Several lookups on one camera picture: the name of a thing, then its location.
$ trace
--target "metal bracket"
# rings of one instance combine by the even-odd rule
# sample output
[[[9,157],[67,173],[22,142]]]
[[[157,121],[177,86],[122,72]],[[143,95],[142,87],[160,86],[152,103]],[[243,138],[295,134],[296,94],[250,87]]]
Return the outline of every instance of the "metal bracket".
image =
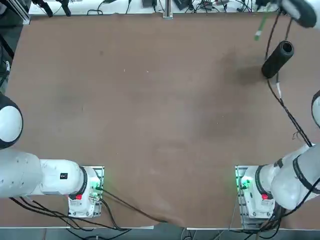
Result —
[[[14,11],[23,20],[23,25],[29,25],[30,15],[18,0],[1,0],[0,2]]]
[[[165,0],[163,18],[164,19],[173,19],[174,18],[174,15],[171,12],[171,0]]]
[[[241,178],[245,175],[245,172],[249,166],[236,165],[235,166],[235,181],[238,191],[238,203],[240,209],[241,225],[243,229],[259,229],[261,224],[265,222],[265,219],[249,218],[247,203],[244,194],[241,190]]]
[[[100,179],[100,188],[104,187],[104,180],[105,180],[105,167],[104,166],[89,166],[90,168],[93,168],[93,170],[96,172],[96,175]],[[98,197],[102,199],[103,194],[98,194]],[[101,215],[101,208],[102,208],[102,203],[98,202],[94,206],[94,211],[93,211],[93,217],[99,217]]]

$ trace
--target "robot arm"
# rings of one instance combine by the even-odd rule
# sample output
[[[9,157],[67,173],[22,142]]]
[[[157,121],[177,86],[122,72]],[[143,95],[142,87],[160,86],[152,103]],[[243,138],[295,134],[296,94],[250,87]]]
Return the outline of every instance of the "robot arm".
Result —
[[[312,98],[312,117],[320,127],[320,91]],[[293,210],[320,178],[320,144],[287,154],[273,164],[250,166],[242,177],[243,195],[250,218],[268,219],[275,202]],[[320,194],[320,184],[306,199]]]
[[[78,218],[101,214],[103,167],[79,166],[65,159],[39,159],[11,147],[20,138],[23,117],[18,106],[0,93],[0,198],[67,195],[69,214]]]

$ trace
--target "equipment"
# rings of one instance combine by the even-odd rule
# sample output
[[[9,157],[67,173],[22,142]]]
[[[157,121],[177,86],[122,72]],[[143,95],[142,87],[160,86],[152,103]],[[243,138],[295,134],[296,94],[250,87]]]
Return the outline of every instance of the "equipment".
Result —
[[[174,0],[176,6],[179,10],[182,10],[186,7],[193,8],[192,1],[191,0]]]
[[[71,16],[71,11],[68,7],[69,0],[56,0],[57,2],[61,3],[61,7],[67,17]],[[44,0],[32,0],[32,3],[37,5],[39,8],[44,9],[45,13],[48,15],[49,18],[51,18],[54,14],[48,5],[47,2]]]
[[[275,76],[293,55],[294,46],[291,42],[287,40],[281,41],[263,64],[261,69],[263,76],[267,79]]]
[[[257,1],[258,9],[268,2],[265,0]],[[318,16],[320,16],[319,1],[282,0],[278,4],[302,27],[320,29],[320,21],[318,20]],[[293,53],[294,49],[290,42],[280,42],[264,63],[262,74],[268,79],[272,78]],[[276,98],[290,119],[293,120],[292,115],[289,114],[288,109],[283,104],[278,84],[277,82],[280,98]],[[311,110],[315,123],[320,127],[320,91],[312,98]],[[241,178],[239,187],[240,191],[243,192],[249,218],[269,219],[274,212],[275,203],[285,209],[295,210],[301,203],[320,194],[320,185],[313,186],[319,181],[320,177],[320,145],[306,142],[306,145],[289,153],[274,164],[247,168]]]
[[[311,112],[320,126],[320,91],[312,98]],[[312,189],[320,177],[320,145],[304,145],[273,164],[250,166],[241,179],[241,191],[247,202],[250,218],[268,219],[275,202],[293,210],[308,191],[306,201],[320,194],[320,184]]]
[[[104,168],[79,166],[64,159],[39,159],[11,147],[20,138],[23,117],[19,107],[0,93],[0,198],[68,195],[69,215],[100,216]]]

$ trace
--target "black cylinder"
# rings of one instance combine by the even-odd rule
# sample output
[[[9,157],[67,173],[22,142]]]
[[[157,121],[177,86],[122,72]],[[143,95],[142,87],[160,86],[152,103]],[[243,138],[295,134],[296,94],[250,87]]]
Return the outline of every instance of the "black cylinder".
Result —
[[[284,40],[279,43],[273,53],[268,57],[262,66],[262,74],[267,79],[272,78],[282,66],[293,56],[295,52],[291,42]]]

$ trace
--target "brown table surface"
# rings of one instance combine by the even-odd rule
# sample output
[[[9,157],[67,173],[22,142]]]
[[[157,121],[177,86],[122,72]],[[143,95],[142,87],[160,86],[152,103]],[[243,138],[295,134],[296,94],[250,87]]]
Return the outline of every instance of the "brown table surface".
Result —
[[[25,26],[7,95],[21,108],[15,148],[39,158],[105,166],[104,186],[145,212],[188,227],[227,228],[235,165],[275,162],[303,143],[269,91],[255,14],[39,18]],[[281,17],[271,49],[285,36]],[[320,34],[293,24],[293,58],[280,73],[285,103],[313,142],[311,99],[320,88]],[[67,212],[66,197],[41,196]],[[120,226],[155,224],[108,199]],[[320,198],[284,228],[319,229]],[[1,200],[0,226],[65,226]],[[233,227],[241,227],[236,209]],[[111,225],[108,214],[96,218]]]

